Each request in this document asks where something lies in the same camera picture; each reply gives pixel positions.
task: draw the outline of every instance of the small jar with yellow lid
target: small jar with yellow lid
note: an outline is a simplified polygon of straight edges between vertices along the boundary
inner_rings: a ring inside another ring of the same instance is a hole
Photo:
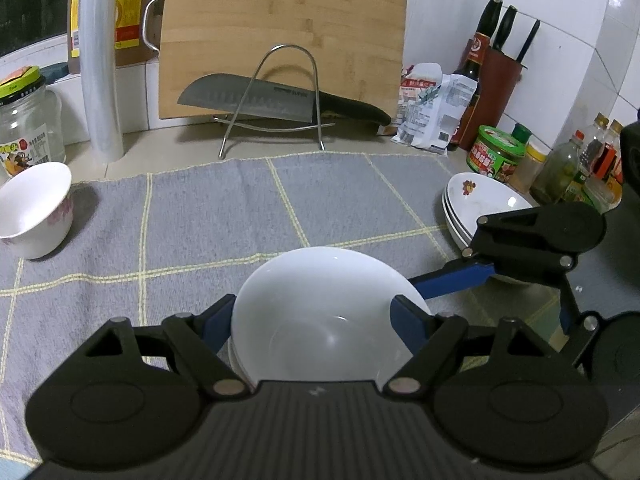
[[[516,171],[509,178],[509,185],[520,193],[529,191],[531,184],[545,165],[549,148],[534,137],[529,139],[524,157],[516,168]]]

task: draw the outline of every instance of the flower decal on plate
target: flower decal on plate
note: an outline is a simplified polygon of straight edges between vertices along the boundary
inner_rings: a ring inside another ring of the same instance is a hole
[[[475,188],[476,188],[475,182],[471,182],[470,180],[465,180],[462,183],[462,194],[465,196],[470,195]]]
[[[60,205],[55,209],[53,213],[47,218],[47,224],[53,225],[62,220],[72,208],[71,195],[67,195],[66,198],[60,202]]]

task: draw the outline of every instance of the plastic jug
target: plastic jug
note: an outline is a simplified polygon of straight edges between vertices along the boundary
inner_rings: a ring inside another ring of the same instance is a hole
[[[116,66],[140,63],[151,59],[155,52],[142,42],[142,13],[149,0],[116,0],[115,57]],[[69,72],[80,72],[81,45],[78,35],[79,0],[67,0],[66,44]],[[159,20],[149,20],[147,36],[158,43]]]

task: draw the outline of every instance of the bamboo cutting board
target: bamboo cutting board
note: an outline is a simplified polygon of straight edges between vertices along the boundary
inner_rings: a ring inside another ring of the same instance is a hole
[[[272,46],[296,43],[316,58],[322,91],[375,105],[394,117],[405,13],[406,0],[166,0],[160,116],[212,113],[179,105],[178,97],[210,73],[252,76]],[[310,61],[293,49],[273,54],[258,77],[313,88]]]

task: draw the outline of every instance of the white pipe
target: white pipe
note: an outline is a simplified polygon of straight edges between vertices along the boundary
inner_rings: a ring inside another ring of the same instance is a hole
[[[86,124],[97,160],[124,154],[115,85],[116,0],[80,0],[80,72]]]

